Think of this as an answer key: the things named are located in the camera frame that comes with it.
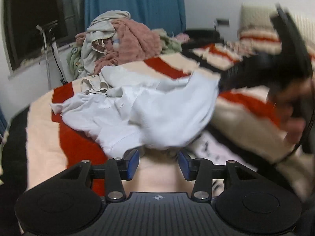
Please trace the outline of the person's right hand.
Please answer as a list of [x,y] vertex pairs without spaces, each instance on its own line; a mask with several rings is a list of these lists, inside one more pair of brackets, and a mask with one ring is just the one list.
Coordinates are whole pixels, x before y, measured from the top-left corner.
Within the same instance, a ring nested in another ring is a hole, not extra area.
[[303,118],[294,118],[292,116],[294,108],[293,103],[303,97],[310,97],[314,79],[297,80],[291,82],[283,91],[272,94],[268,93],[268,101],[273,103],[275,112],[280,120],[280,129],[287,133],[285,140],[290,144],[296,144],[302,137],[305,129],[305,120]]

